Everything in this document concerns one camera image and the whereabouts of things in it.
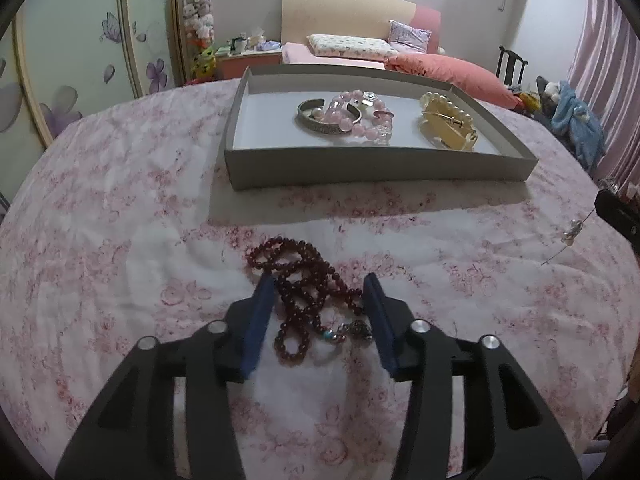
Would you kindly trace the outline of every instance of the silver bolt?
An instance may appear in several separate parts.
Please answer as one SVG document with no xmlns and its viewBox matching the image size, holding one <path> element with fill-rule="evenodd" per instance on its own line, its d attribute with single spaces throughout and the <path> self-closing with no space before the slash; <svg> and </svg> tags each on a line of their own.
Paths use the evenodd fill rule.
<svg viewBox="0 0 640 480">
<path fill-rule="evenodd" d="M 221 319 L 217 321 L 212 321 L 207 325 L 207 330 L 212 334 L 223 334 L 226 332 L 226 323 Z"/>
<path fill-rule="evenodd" d="M 418 334 L 425 334 L 430 328 L 431 325 L 423 319 L 414 319 L 411 323 L 411 330 Z"/>
<path fill-rule="evenodd" d="M 495 350 L 500 346 L 500 340 L 495 335 L 486 335 L 482 338 L 482 344 L 489 350 Z"/>
<path fill-rule="evenodd" d="M 138 348 L 141 350 L 151 350 L 154 346 L 156 346 L 156 338 L 150 335 L 144 336 L 140 341 L 138 341 Z"/>
</svg>

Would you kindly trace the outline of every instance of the gray box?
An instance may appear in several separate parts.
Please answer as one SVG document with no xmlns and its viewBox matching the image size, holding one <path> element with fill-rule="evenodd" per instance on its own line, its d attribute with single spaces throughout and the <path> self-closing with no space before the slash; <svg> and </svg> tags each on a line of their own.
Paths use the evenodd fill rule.
<svg viewBox="0 0 640 480">
<path fill-rule="evenodd" d="M 428 91 L 445 93 L 471 114 L 484 142 L 481 149 L 485 152 L 436 148 L 428 140 L 408 132 L 410 124 L 402 131 L 404 137 L 398 136 L 396 129 L 402 128 L 396 125 L 398 113 L 389 146 L 348 145 L 342 136 L 307 132 L 295 122 L 297 105 L 309 96 L 318 92 L 338 94 L 355 88 L 375 92 L 383 99 L 396 99 L 396 105 L 401 104 L 404 108 L 413 106 L 415 101 L 415 117 L 404 113 L 415 121 L 421 117 L 417 100 L 423 94 Z M 301 137 L 296 136 L 295 128 Z M 538 163 L 533 153 L 506 126 L 456 86 L 421 76 L 353 66 L 283 64 L 248 67 L 240 81 L 223 135 L 226 166 L 235 190 L 384 180 L 523 181 Z M 394 141 L 407 145 L 394 146 Z M 307 145 L 298 146 L 297 142 Z"/>
</svg>

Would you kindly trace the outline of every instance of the round table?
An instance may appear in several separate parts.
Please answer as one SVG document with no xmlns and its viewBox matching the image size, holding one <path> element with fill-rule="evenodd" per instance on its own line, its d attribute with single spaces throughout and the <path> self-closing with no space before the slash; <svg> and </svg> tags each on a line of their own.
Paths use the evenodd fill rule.
<svg viewBox="0 0 640 480">
<path fill-rule="evenodd" d="M 220 139 L 237 85 L 155 94 L 72 124 L 16 196 L 0 226 L 0 405 L 34 457 L 53 473 L 141 336 L 189 336 L 249 296 L 258 276 L 246 250 L 275 235 L 311 242 L 350 286 L 375 272 L 449 335 L 497 334 L 583 448 L 628 371 L 640 278 L 628 243 L 595 215 L 541 266 L 596 195 L 553 136 L 486 105 L 540 158 L 526 182 L 234 192 Z M 230 387 L 248 478 L 388 479 L 409 385 L 389 379 L 375 345 L 313 340 L 301 365 L 281 364 L 281 315 L 276 305 L 251 379 Z M 345 315 L 322 318 L 336 327 Z"/>
</svg>

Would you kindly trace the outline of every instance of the headboard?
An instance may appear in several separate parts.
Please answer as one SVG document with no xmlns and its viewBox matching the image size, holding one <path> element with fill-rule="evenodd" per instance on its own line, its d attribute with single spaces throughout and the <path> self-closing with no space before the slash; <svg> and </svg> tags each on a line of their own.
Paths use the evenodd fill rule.
<svg viewBox="0 0 640 480">
<path fill-rule="evenodd" d="M 428 52 L 440 46 L 440 13 L 404 0 L 282 0 L 282 43 L 306 43 L 310 34 L 389 36 L 389 20 L 431 31 Z"/>
</svg>

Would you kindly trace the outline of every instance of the pink blanket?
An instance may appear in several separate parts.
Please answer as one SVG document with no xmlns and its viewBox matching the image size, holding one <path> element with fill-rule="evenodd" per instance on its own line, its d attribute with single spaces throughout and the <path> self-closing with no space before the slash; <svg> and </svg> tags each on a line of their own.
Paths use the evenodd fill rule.
<svg viewBox="0 0 640 480">
<path fill-rule="evenodd" d="M 450 335 L 500 336 L 581 450 L 628 371 L 640 278 L 629 244 L 597 216 L 540 266 L 596 195 L 554 137 L 486 105 L 540 158 L 526 182 L 238 193 L 220 148 L 237 85 L 158 93 L 84 118 L 18 192 L 0 226 L 0 405 L 37 460 L 54 471 L 137 339 L 191 335 L 251 294 L 246 250 L 275 235 L 313 243 L 350 285 L 376 272 L 389 295 Z M 302 365 L 282 365 L 279 311 L 251 380 L 230 388 L 247 477 L 388 480 L 409 385 L 389 380 L 374 345 L 313 339 Z M 334 328 L 343 319 L 322 313 Z M 462 453 L 454 416 L 452 467 Z"/>
<path fill-rule="evenodd" d="M 311 47 L 302 43 L 285 43 L 282 47 L 282 62 L 286 64 L 349 65 L 385 69 L 385 64 L 379 61 L 346 59 L 343 57 L 318 57 L 314 55 Z"/>
</svg>

